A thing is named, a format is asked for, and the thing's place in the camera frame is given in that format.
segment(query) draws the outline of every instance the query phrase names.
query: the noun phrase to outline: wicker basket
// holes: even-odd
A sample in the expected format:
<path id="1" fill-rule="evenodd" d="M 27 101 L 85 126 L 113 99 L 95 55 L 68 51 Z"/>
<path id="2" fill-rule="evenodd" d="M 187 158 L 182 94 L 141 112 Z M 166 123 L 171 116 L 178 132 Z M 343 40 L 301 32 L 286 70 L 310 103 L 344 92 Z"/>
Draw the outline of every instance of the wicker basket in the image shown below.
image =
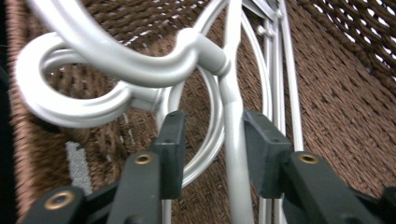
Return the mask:
<path id="1" fill-rule="evenodd" d="M 377 197 L 383 187 L 396 186 L 396 4 L 365 2 L 289 0 L 288 11 L 305 149 L 327 159 L 350 186 Z M 85 0 L 84 4 L 116 39 L 126 43 L 134 38 L 128 47 L 160 56 L 173 48 L 179 29 L 193 25 L 206 1 Z M 259 24 L 259 18 L 248 15 Z M 223 22 L 222 15 L 209 34 L 218 44 Z M 47 30 L 17 0 L 7 0 L 7 28 L 13 71 L 21 48 Z M 258 72 L 244 36 L 238 53 L 245 107 L 260 109 Z M 55 71 L 49 83 L 63 94 L 87 99 L 109 92 L 115 80 L 86 65 L 68 65 Z M 205 137 L 209 103 L 197 74 L 189 78 L 183 94 L 181 107 L 189 116 L 189 160 Z M 10 97 L 20 217 L 42 194 L 71 184 L 66 142 L 85 148 L 92 188 L 97 190 L 116 180 L 125 158 L 146 150 L 156 134 L 153 115 L 133 109 L 98 128 L 50 125 L 27 110 L 14 78 Z M 253 201 L 257 212 L 257 199 Z M 174 201 L 173 219 L 175 223 L 230 222 L 223 153 Z"/>

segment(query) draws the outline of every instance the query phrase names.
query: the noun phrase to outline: metal tube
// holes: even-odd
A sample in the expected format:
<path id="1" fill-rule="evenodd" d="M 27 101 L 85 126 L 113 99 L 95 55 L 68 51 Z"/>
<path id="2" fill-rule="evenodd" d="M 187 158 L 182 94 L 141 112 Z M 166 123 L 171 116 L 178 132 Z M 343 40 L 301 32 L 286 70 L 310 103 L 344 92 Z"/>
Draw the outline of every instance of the metal tube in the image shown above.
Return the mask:
<path id="1" fill-rule="evenodd" d="M 275 38 L 274 38 L 274 91 L 276 92 L 276 110 L 274 123 L 276 127 L 286 135 L 286 118 L 285 118 L 285 91 L 283 78 L 283 48 L 282 48 L 282 32 L 279 29 L 279 20 L 275 22 Z M 275 224 L 286 224 L 283 218 L 282 202 L 279 199 L 274 200 L 274 222 Z"/>
<path id="2" fill-rule="evenodd" d="M 227 183 L 232 223 L 253 223 L 253 209 L 248 179 L 245 130 L 242 121 L 243 102 L 236 76 L 236 53 L 241 36 L 242 1 L 233 0 L 228 7 L 225 29 L 225 52 L 231 69 L 219 77 L 224 106 Z"/>
<path id="3" fill-rule="evenodd" d="M 290 91 L 290 108 L 293 128 L 294 150 L 304 151 L 303 128 L 301 124 L 300 100 L 298 95 L 297 75 L 294 64 L 294 53 L 291 43 L 291 33 L 289 27 L 288 12 L 285 0 L 279 0 L 279 7 L 282 13 L 282 33 L 283 44 L 285 45 L 286 66 L 288 68 L 288 80 Z"/>
<path id="4" fill-rule="evenodd" d="M 163 224 L 172 223 L 172 200 L 163 200 Z"/>
<path id="5" fill-rule="evenodd" d="M 265 64 L 267 64 L 267 73 L 271 74 L 273 71 L 273 64 L 272 64 L 272 50 L 273 50 L 273 37 L 270 36 L 269 31 L 272 30 L 272 23 L 268 19 L 264 19 L 264 29 L 267 31 L 267 34 L 263 34 L 264 38 L 264 58 Z"/>
<path id="6" fill-rule="evenodd" d="M 272 223 L 272 200 L 260 197 L 259 224 Z"/>
<path id="7" fill-rule="evenodd" d="M 242 27 L 247 34 L 247 39 L 250 42 L 251 47 L 253 48 L 254 56 L 256 57 L 257 66 L 259 69 L 260 80 L 262 82 L 262 113 L 267 118 L 272 118 L 273 116 L 273 107 L 272 107 L 272 93 L 271 93 L 271 85 L 269 78 L 268 65 L 265 63 L 265 60 L 262 56 L 262 50 L 259 44 L 259 41 L 256 38 L 256 35 L 251 27 L 248 17 L 242 11 Z"/>
<path id="8" fill-rule="evenodd" d="M 262 0 L 253 0 L 257 7 L 259 7 L 265 16 L 268 17 L 271 21 L 276 19 L 276 13 L 271 9 L 268 4 Z"/>
<path id="9" fill-rule="evenodd" d="M 199 15 L 193 28 L 203 35 L 207 35 L 210 27 L 220 12 L 227 6 L 229 0 L 212 0 Z"/>

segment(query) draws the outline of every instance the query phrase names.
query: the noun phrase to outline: white metal hook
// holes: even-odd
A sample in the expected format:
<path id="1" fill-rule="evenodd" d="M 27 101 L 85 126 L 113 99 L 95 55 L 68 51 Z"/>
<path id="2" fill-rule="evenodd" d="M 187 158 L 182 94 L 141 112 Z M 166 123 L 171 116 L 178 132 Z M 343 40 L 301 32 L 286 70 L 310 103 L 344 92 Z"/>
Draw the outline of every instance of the white metal hook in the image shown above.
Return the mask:
<path id="1" fill-rule="evenodd" d="M 46 83 L 44 74 L 59 65 L 86 62 L 64 47 L 65 43 L 55 33 L 42 35 L 25 46 L 16 63 L 22 97 L 43 120 L 65 127 L 87 128 L 116 119 L 131 105 L 152 111 L 161 101 L 162 90 L 123 81 L 108 94 L 95 99 L 79 100 L 60 94 Z"/>
<path id="2" fill-rule="evenodd" d="M 192 28 L 178 33 L 176 46 L 170 54 L 150 57 L 120 44 L 77 0 L 28 2 L 71 49 L 107 76 L 128 83 L 151 88 L 169 87 L 185 80 L 197 64 L 218 76 L 230 69 L 224 51 Z"/>

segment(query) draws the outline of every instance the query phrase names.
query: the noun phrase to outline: white bent wire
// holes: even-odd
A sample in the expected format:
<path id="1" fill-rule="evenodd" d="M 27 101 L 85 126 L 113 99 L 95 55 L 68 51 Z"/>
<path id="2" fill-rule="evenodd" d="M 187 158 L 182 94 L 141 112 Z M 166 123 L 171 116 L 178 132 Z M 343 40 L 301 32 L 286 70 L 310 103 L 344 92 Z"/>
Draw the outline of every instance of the white bent wire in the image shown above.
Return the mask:
<path id="1" fill-rule="evenodd" d="M 249 1 L 244 1 L 250 3 L 250 6 L 254 8 L 254 5 Z M 48 63 L 48 66 L 60 63 L 62 57 L 65 58 L 73 58 L 74 61 L 79 57 L 81 63 L 89 62 L 94 65 L 99 64 L 98 66 L 102 68 L 103 71 L 108 72 L 107 74 L 113 75 L 115 77 L 120 77 L 123 80 L 128 82 L 133 82 L 138 85 L 150 86 L 150 87 L 166 87 L 170 85 L 177 84 L 179 81 L 181 83 L 177 84 L 175 87 L 167 87 L 164 89 L 163 95 L 163 104 L 161 104 L 159 112 L 158 112 L 158 121 L 157 124 L 161 127 L 164 116 L 176 110 L 178 108 L 179 100 L 181 97 L 182 89 L 184 86 L 184 79 L 191 73 L 191 67 L 194 67 L 196 64 L 200 64 L 198 69 L 200 73 L 203 75 L 206 86 L 209 89 L 209 98 L 211 102 L 211 119 L 209 122 L 208 134 L 206 135 L 203 146 L 200 148 L 195 157 L 191 160 L 191 162 L 185 167 L 184 171 L 184 179 L 183 179 L 183 187 L 188 185 L 193 179 L 195 179 L 201 172 L 203 172 L 207 166 L 213 161 L 216 157 L 217 153 L 222 144 L 222 139 L 224 136 L 224 126 L 225 126 L 225 145 L 226 145 L 226 162 L 227 162 L 227 176 L 228 176 L 228 185 L 229 185 L 229 197 L 231 202 L 231 214 L 232 214 L 232 222 L 233 223 L 253 223 L 253 212 L 251 207 L 251 199 L 250 199 L 250 188 L 248 181 L 248 166 L 247 166 L 247 156 L 246 156 L 246 144 L 245 144 L 245 133 L 244 126 L 242 121 L 242 113 L 243 113 L 243 103 L 242 98 L 239 92 L 239 87 L 237 83 L 236 77 L 236 52 L 238 49 L 238 45 L 240 42 L 241 29 L 240 24 L 242 25 L 247 32 L 247 36 L 249 42 L 252 45 L 254 50 L 254 54 L 259 66 L 259 72 L 262 80 L 262 113 L 266 115 L 268 118 L 274 118 L 274 123 L 281 130 L 282 133 L 285 132 L 285 117 L 284 117 L 284 98 L 283 98 L 283 70 L 282 70 L 282 37 L 285 46 L 286 52 L 286 63 L 288 68 L 288 76 L 289 76 L 289 84 L 290 84 L 290 102 L 291 102 L 291 113 L 293 120 L 293 135 L 294 135 L 294 145 L 296 150 L 303 149 L 303 139 L 302 139 L 302 131 L 301 131 L 301 119 L 300 119 L 300 111 L 299 111 L 299 102 L 298 102 L 298 91 L 297 91 L 297 83 L 295 76 L 295 67 L 294 60 L 292 55 L 291 48 L 291 38 L 290 38 L 290 28 L 288 24 L 287 17 L 284 16 L 281 18 L 280 22 L 278 22 L 279 11 L 280 16 L 287 15 L 286 7 L 283 0 L 279 1 L 280 10 L 272 10 L 266 3 L 259 0 L 253 1 L 259 8 L 262 9 L 262 15 L 266 16 L 268 19 L 265 20 L 264 26 L 267 30 L 271 28 L 274 30 L 273 35 L 274 38 L 264 38 L 264 46 L 265 46 L 265 58 L 262 57 L 262 53 L 260 51 L 260 45 L 257 42 L 256 37 L 254 36 L 254 32 L 252 31 L 251 26 L 248 23 L 248 19 L 242 11 L 242 1 L 231 1 L 228 7 L 228 14 L 226 19 L 226 32 L 225 32 L 225 47 L 224 50 L 219 50 L 217 46 L 213 46 L 211 41 L 197 35 L 196 32 L 192 30 L 188 30 L 188 35 L 196 36 L 197 42 L 184 43 L 184 49 L 182 47 L 176 47 L 175 53 L 166 57 L 159 59 L 152 59 L 147 56 L 136 55 L 135 52 L 128 49 L 125 50 L 123 46 L 120 46 L 118 43 L 118 48 L 112 49 L 119 53 L 119 55 L 115 56 L 116 59 L 122 58 L 123 60 L 129 60 L 128 63 L 141 63 L 139 66 L 140 70 L 144 71 L 146 74 L 149 74 L 149 77 L 142 77 L 137 73 L 137 76 L 131 77 L 129 76 L 129 72 L 131 70 L 130 67 L 126 66 L 126 61 L 121 60 L 120 62 L 120 72 L 115 72 L 114 68 L 106 67 L 105 63 L 99 64 L 100 61 L 94 56 L 90 55 L 89 46 L 84 46 L 85 44 L 90 45 L 91 43 L 85 43 L 82 41 L 81 43 L 76 43 L 73 41 L 75 38 L 73 35 L 81 35 L 87 33 L 79 29 L 75 29 L 78 26 L 78 23 L 85 24 L 85 28 L 88 28 L 92 25 L 92 18 L 85 12 L 82 5 L 79 5 L 78 2 L 75 1 L 59 1 L 59 0 L 45 0 L 45 1 L 33 1 L 31 0 L 31 4 L 38 9 L 42 16 L 46 18 L 45 14 L 49 11 L 49 15 L 47 15 L 47 22 L 52 26 L 52 28 L 58 28 L 57 31 L 60 31 L 60 35 L 68 41 L 67 43 L 73 46 L 78 54 L 84 56 L 84 58 L 78 56 L 73 56 L 73 51 L 63 51 L 63 52 L 54 52 L 50 56 L 47 57 L 47 60 L 53 60 L 53 63 Z M 205 35 L 209 30 L 213 20 L 219 15 L 222 9 L 228 4 L 227 1 L 216 0 L 211 2 L 207 9 L 200 16 L 198 21 L 196 22 L 194 29 L 199 33 Z M 82 21 L 78 21 L 78 23 L 69 23 L 68 20 L 74 19 L 76 17 L 75 11 L 71 10 L 75 9 L 78 13 L 78 17 L 82 19 Z M 54 13 L 54 11 L 59 10 L 63 13 Z M 73 11 L 73 17 L 70 17 L 69 13 Z M 101 40 L 104 40 L 102 37 L 107 36 L 104 31 L 102 31 L 98 26 L 94 26 L 92 30 L 89 30 L 87 36 L 95 33 Z M 107 47 L 114 44 L 113 39 L 106 39 L 109 41 L 106 44 Z M 214 47 L 215 52 L 202 50 L 203 47 L 207 47 L 211 49 Z M 180 65 L 175 63 L 180 57 L 184 54 L 188 54 L 189 48 L 198 48 L 198 54 L 193 55 L 190 59 L 185 62 L 187 65 Z M 149 68 L 145 67 L 147 64 L 165 66 L 170 71 L 170 78 L 158 77 L 156 79 L 157 82 L 152 83 L 152 77 L 156 75 Z M 219 81 L 213 77 L 211 74 L 222 75 L 219 77 Z M 165 201 L 164 203 L 164 223 L 170 223 L 170 215 L 171 215 L 171 206 L 170 201 Z M 284 223 L 284 218 L 280 212 L 280 203 L 276 201 L 276 223 Z M 270 217 L 272 214 L 270 201 L 266 202 L 261 199 L 261 215 L 260 215 L 260 223 L 266 221 L 271 221 Z"/>

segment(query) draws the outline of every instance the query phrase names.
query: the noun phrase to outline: metal rod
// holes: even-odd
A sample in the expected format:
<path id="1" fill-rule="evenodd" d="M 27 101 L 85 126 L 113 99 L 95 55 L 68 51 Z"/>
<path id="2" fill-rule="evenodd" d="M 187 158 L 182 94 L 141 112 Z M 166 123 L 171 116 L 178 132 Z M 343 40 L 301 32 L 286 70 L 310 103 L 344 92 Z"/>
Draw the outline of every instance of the metal rod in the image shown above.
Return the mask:
<path id="1" fill-rule="evenodd" d="M 267 34 L 263 35 L 264 39 L 264 58 L 265 58 L 265 64 L 267 64 L 267 73 L 271 74 L 272 69 L 273 69 L 273 64 L 272 64 L 272 56 L 271 53 L 273 51 L 273 37 L 270 36 L 270 30 L 272 30 L 272 23 L 268 19 L 264 19 L 264 29 L 266 30 Z"/>
<path id="2" fill-rule="evenodd" d="M 270 224 L 272 222 L 272 200 L 260 197 L 259 224 Z"/>
<path id="3" fill-rule="evenodd" d="M 283 78 L 283 48 L 282 48 L 282 31 L 280 30 L 279 18 L 274 20 L 272 26 L 273 38 L 273 93 L 274 93 L 274 124 L 283 133 L 286 134 L 286 121 L 285 121 L 285 91 L 284 91 L 284 78 Z M 280 200 L 274 200 L 274 223 L 284 224 L 286 220 L 282 218 L 282 207 Z"/>
<path id="4" fill-rule="evenodd" d="M 265 16 L 268 17 L 271 21 L 276 19 L 276 13 L 271 9 L 268 4 L 262 0 L 253 0 L 257 7 L 259 7 Z"/>
<path id="5" fill-rule="evenodd" d="M 236 55 L 241 36 L 242 1 L 233 0 L 228 7 L 225 29 L 225 52 L 231 69 L 219 77 L 224 106 L 225 155 L 232 223 L 251 224 L 253 209 L 248 180 L 248 159 L 242 121 L 243 102 L 236 76 Z"/>
<path id="6" fill-rule="evenodd" d="M 172 223 L 172 200 L 163 200 L 163 224 Z"/>
<path id="7" fill-rule="evenodd" d="M 271 119 L 273 116 L 273 107 L 268 64 L 265 63 L 259 41 L 257 40 L 254 30 L 248 21 L 248 17 L 244 12 L 242 12 L 242 27 L 247 34 L 247 39 L 250 42 L 251 47 L 253 48 L 254 56 L 256 57 L 257 66 L 259 69 L 260 79 L 262 82 L 262 113 L 267 118 Z"/>
<path id="8" fill-rule="evenodd" d="M 294 150 L 304 151 L 303 128 L 301 124 L 300 100 L 298 95 L 297 75 L 294 64 L 294 53 L 291 43 L 291 33 L 289 26 L 288 12 L 286 10 L 285 0 L 279 0 L 280 10 L 282 12 L 282 33 L 283 44 L 285 45 L 286 66 L 288 69 L 289 91 L 290 91 L 290 108 L 293 128 Z"/>

